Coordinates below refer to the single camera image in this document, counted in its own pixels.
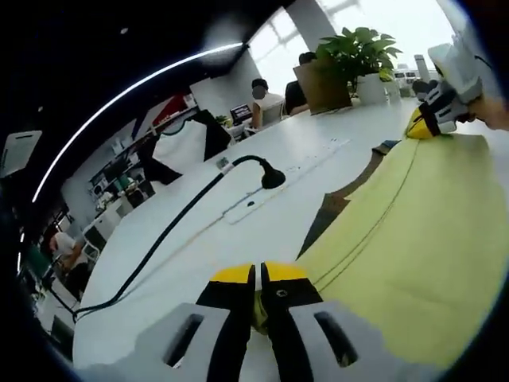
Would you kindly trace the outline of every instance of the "white desk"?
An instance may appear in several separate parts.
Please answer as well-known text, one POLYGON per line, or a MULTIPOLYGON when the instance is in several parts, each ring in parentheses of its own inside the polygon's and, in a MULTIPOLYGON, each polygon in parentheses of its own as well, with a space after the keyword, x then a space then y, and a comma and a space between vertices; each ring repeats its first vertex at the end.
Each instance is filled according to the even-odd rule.
MULTIPOLYGON (((78 321, 75 366, 110 364, 127 356, 139 333, 180 302, 195 302, 221 268, 245 262, 260 264, 267 259, 293 261, 324 194, 352 181, 368 164, 372 147, 385 139, 400 138, 416 104, 416 100, 406 99, 393 107, 356 107, 317 116, 302 113, 221 153, 218 157, 230 161, 257 154, 280 170, 295 171, 300 163, 323 152, 333 139, 349 140, 329 160, 236 224, 218 220, 221 212, 259 187, 262 170, 251 162, 232 170, 175 227, 120 303, 78 321)), ((480 124, 460 130, 486 134, 509 196, 509 134, 488 131, 480 124)), ((82 306, 104 302, 115 294, 165 226, 218 174, 216 161, 211 158, 197 166, 122 219, 95 266, 82 306)), ((253 333, 240 380, 278 380, 276 375, 270 343, 253 333)))

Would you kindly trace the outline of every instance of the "led strip light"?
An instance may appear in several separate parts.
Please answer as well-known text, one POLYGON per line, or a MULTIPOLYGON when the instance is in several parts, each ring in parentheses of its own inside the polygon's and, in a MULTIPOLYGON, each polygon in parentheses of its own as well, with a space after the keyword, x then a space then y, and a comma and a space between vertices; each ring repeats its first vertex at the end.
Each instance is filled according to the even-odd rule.
POLYGON ((60 160, 60 158, 62 158, 62 155, 64 155, 65 151, 67 151, 67 149, 70 147, 70 145, 72 145, 72 143, 88 127, 88 125, 90 125, 92 122, 94 122, 94 120, 97 117, 99 117, 106 109, 108 109, 113 103, 117 102, 119 99, 121 99, 124 95, 126 95, 131 90, 134 90, 135 88, 137 88, 141 84, 144 84, 145 82, 147 82, 149 80, 152 80, 155 76, 159 76, 161 73, 167 72, 170 69, 173 69, 173 68, 175 68, 175 67, 177 67, 179 65, 185 64, 186 62, 196 60, 197 58, 208 56, 209 54, 219 53, 219 52, 223 52, 225 50, 229 50, 229 49, 233 49, 233 48, 238 48, 239 46, 242 46, 242 44, 243 44, 242 42, 237 42, 235 44, 223 45, 223 46, 220 46, 219 48, 206 50, 204 52, 197 53, 197 54, 195 54, 193 56, 187 57, 187 58, 185 58, 183 60, 180 60, 180 61, 178 61, 178 62, 176 62, 174 64, 168 65, 168 66, 166 66, 166 67, 164 67, 162 69, 157 70, 156 72, 154 72, 151 75, 145 77, 144 79, 139 80, 136 84, 130 85, 126 90, 124 90, 123 92, 121 92, 117 96, 115 96, 113 99, 111 99, 108 103, 106 103, 103 107, 101 107, 98 111, 96 111, 95 114, 92 117, 90 117, 88 119, 88 121, 85 122, 83 124, 83 126, 78 129, 78 131, 76 133, 74 133, 74 135, 71 137, 71 139, 69 139, 69 141, 65 144, 65 146, 62 147, 62 150, 60 150, 60 152, 55 157, 55 159, 53 159, 53 162, 49 166, 49 168, 46 171, 44 177, 42 177, 41 183, 39 184, 35 194, 33 195, 32 203, 35 203, 35 201, 39 197, 39 193, 41 193, 42 187, 44 186, 45 182, 48 180, 48 176, 53 171, 53 168, 55 167, 56 163, 60 160))

